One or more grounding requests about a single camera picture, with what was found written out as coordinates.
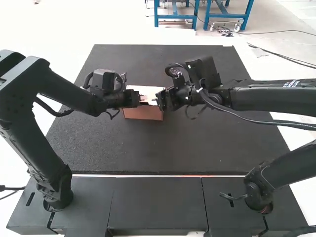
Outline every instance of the floor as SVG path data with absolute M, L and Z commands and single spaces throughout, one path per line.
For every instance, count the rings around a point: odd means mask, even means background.
M 228 10 L 243 11 L 245 5 L 246 0 L 232 0 Z M 202 22 L 198 22 L 196 32 L 189 30 L 189 25 L 155 29 L 153 17 L 145 16 L 152 15 L 153 9 L 145 9 L 143 0 L 41 0 L 37 5 L 33 5 L 32 0 L 0 0 L 0 9 L 0 48 L 43 57 L 51 63 L 54 71 L 72 82 L 95 43 L 234 45 L 253 79 L 316 78 L 316 70 L 255 52 L 246 44 L 249 42 L 316 64 L 316 38 L 306 34 L 289 32 L 224 38 L 217 32 L 204 31 Z M 201 6 L 199 17 L 203 20 L 204 16 L 205 6 Z M 315 1 L 256 0 L 245 33 L 296 29 L 315 34 L 315 16 Z M 47 102 L 55 109 L 60 107 L 58 103 Z M 42 132 L 46 134 L 54 117 L 37 106 L 34 113 Z M 273 113 L 273 117 L 313 121 L 309 117 L 278 113 Z M 279 129 L 291 150 L 316 138 L 308 131 Z M 0 140 L 0 147 L 0 184 L 25 185 L 28 180 L 25 164 L 4 140 Z M 316 178 L 293 184 L 291 188 L 308 223 L 315 225 Z M 5 226 L 19 196 L 16 194 L 0 202 L 1 236 L 18 236 Z
M 315 0 L 278 0 L 286 9 L 316 29 L 316 1 Z

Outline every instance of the caster wheel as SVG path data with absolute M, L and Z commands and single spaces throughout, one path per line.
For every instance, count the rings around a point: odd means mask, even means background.
M 235 32 L 240 31 L 240 24 L 238 24 L 238 23 L 235 24 L 234 31 Z
M 215 29 L 215 23 L 213 22 L 211 24 L 211 28 L 209 28 L 209 31 L 212 32 L 212 31 L 214 31 L 214 29 Z

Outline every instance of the metal cart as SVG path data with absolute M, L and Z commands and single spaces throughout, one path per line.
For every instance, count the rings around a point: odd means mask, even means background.
M 215 2 L 222 13 L 210 13 L 211 11 L 211 4 Z M 213 17 L 220 17 L 220 18 L 236 18 L 238 19 L 235 23 L 234 30 L 237 32 L 239 30 L 246 29 L 247 21 L 251 12 L 251 8 L 253 5 L 254 0 L 249 0 L 246 11 L 244 14 L 231 14 L 226 11 L 226 7 L 229 6 L 230 0 L 207 0 L 207 8 L 206 8 L 206 15 L 205 15 L 205 22 L 204 22 L 204 30 L 207 30 L 208 23 L 210 18 Z M 214 23 L 211 24 L 211 31 L 214 29 Z
M 186 1 L 186 7 L 189 7 L 190 0 Z M 178 14 L 177 9 L 177 0 L 172 0 L 172 11 L 173 14 L 169 15 L 158 15 L 158 7 L 160 6 L 159 0 L 154 0 L 155 6 L 155 27 L 158 27 L 159 25 L 159 19 L 192 19 L 192 29 L 196 30 L 197 26 L 197 15 L 198 15 L 198 7 L 199 7 L 199 0 L 195 0 L 195 7 L 194 7 L 194 13 L 193 15 L 181 15 Z

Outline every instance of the blue table leg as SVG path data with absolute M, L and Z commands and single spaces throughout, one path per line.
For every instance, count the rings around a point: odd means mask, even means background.
M 204 21 L 204 27 L 203 27 L 203 29 L 204 29 L 205 31 L 207 31 L 207 28 L 208 28 L 209 14 L 210 14 L 210 11 L 211 11 L 211 3 L 212 3 L 212 0 L 207 0 L 205 21 Z
M 158 27 L 158 24 L 159 24 L 158 7 L 159 7 L 159 0 L 154 0 L 155 27 Z
M 253 2 L 254 2 L 254 0 L 249 0 L 249 2 L 248 2 L 247 9 L 246 9 L 246 12 L 245 12 L 246 17 L 243 19 L 243 24 L 240 27 L 241 30 L 246 29 L 247 21 L 248 21 L 250 12 L 251 12 L 251 8 L 252 8 L 252 5 L 253 5 Z
M 194 29 L 194 30 L 196 30 L 196 28 L 197 28 L 198 7 L 199 7 L 199 0 L 196 0 L 196 4 L 194 6 L 194 18 L 193 18 L 193 23 L 192 23 L 192 29 Z
M 230 0 L 226 0 L 226 2 L 225 2 L 225 7 L 228 7 L 228 6 L 229 6 L 229 1 L 230 1 Z

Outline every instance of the black rubber mat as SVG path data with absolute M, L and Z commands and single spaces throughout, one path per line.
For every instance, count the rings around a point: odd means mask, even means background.
M 248 79 L 233 47 L 209 45 L 95 45 L 75 84 L 95 69 L 127 72 L 128 84 L 170 86 L 164 68 L 212 55 L 222 82 Z M 245 112 L 271 119 L 266 112 Z M 110 120 L 74 112 L 57 118 L 47 138 L 74 173 L 97 174 L 245 174 L 264 160 L 288 152 L 275 126 L 257 125 L 206 110 L 189 120 L 184 108 L 164 121 Z

